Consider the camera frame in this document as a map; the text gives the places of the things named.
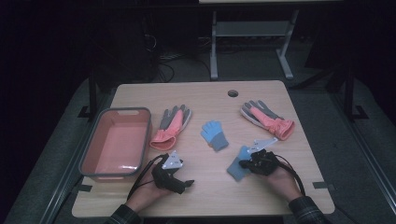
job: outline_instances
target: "pink glove cuff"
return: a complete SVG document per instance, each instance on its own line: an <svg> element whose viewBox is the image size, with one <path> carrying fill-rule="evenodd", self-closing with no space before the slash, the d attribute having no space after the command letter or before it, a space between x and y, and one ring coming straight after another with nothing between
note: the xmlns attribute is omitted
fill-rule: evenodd
<svg viewBox="0 0 396 224"><path fill-rule="evenodd" d="M294 131L294 121L289 119L271 119L256 107L251 107L250 112L264 126L264 129L274 134L280 140L286 140Z"/></svg>
<svg viewBox="0 0 396 224"><path fill-rule="evenodd" d="M280 140L286 140L294 131L294 121L289 119L275 119L275 122L269 127L268 132L274 134Z"/></svg>
<svg viewBox="0 0 396 224"><path fill-rule="evenodd" d="M155 149L166 151L176 143L176 137L167 130L158 130L149 142L149 145Z"/></svg>
<svg viewBox="0 0 396 224"><path fill-rule="evenodd" d="M183 111L179 109L174 118L172 119L171 124L169 124L168 129L166 129L166 132L170 135L177 136L183 127Z"/></svg>

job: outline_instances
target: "person's left hand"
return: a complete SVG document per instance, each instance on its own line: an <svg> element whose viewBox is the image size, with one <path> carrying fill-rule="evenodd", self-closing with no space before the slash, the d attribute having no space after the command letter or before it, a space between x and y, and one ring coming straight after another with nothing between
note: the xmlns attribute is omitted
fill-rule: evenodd
<svg viewBox="0 0 396 224"><path fill-rule="evenodd" d="M136 213L150 206L161 197L172 193L168 189L159 189L155 186L151 171L155 164L151 166L141 180L141 186L131 195L131 198L125 203Z"/></svg>

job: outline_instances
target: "hand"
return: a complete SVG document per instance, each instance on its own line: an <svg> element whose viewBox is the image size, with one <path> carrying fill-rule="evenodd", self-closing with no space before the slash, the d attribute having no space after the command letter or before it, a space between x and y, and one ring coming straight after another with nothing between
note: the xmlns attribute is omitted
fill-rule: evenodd
<svg viewBox="0 0 396 224"><path fill-rule="evenodd" d="M303 194L297 187L296 181L291 173L277 167L270 175L259 175L260 178L264 179L270 186L271 189L278 195L282 196L286 201L291 202L296 198L300 198Z"/></svg>
<svg viewBox="0 0 396 224"><path fill-rule="evenodd" d="M141 184L144 184L136 189L131 198L125 203L128 207L134 210L136 213L149 207L152 203L160 199L161 197L170 194L172 191L168 189L159 189L155 186L151 171L155 164L148 169L145 176L141 180Z"/></svg>

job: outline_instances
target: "sleeve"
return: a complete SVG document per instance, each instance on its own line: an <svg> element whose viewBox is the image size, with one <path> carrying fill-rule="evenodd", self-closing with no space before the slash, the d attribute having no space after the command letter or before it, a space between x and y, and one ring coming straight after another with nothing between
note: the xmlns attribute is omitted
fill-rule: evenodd
<svg viewBox="0 0 396 224"><path fill-rule="evenodd" d="M318 209L314 201L307 196L297 198L289 203L298 224L330 224L331 222Z"/></svg>
<svg viewBox="0 0 396 224"><path fill-rule="evenodd" d="M111 215L105 224L139 224L141 218L139 215L125 204L120 207Z"/></svg>

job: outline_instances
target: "wooden tabletop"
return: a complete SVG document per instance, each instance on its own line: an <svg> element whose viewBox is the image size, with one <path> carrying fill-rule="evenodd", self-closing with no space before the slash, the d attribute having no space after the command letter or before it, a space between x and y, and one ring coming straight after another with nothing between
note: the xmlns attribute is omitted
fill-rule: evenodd
<svg viewBox="0 0 396 224"><path fill-rule="evenodd" d="M229 91L237 91L230 97ZM195 182L181 195L167 196L141 212L142 217L201 217L201 216L267 216L290 214L287 203L276 196L261 179L248 175L236 182L226 171L241 146L251 146L255 139L273 136L247 121L239 112L249 100L262 100L285 119L296 123L294 133L286 141L267 148L286 158L304 183L306 195L313 198L319 209L330 214L334 210L327 189L314 188L323 182L303 127L297 117L284 84L280 81L233 81L128 84L119 86L112 107L147 107L152 115L152 133L157 131L163 111L174 105L186 105L192 117L177 137L176 150L184 161L175 178ZM221 122L230 143L216 152L200 135L202 126L210 120ZM163 152L151 148L148 160ZM109 217L125 203L133 183L96 183L84 177L90 192L80 191L73 207L75 217Z"/></svg>

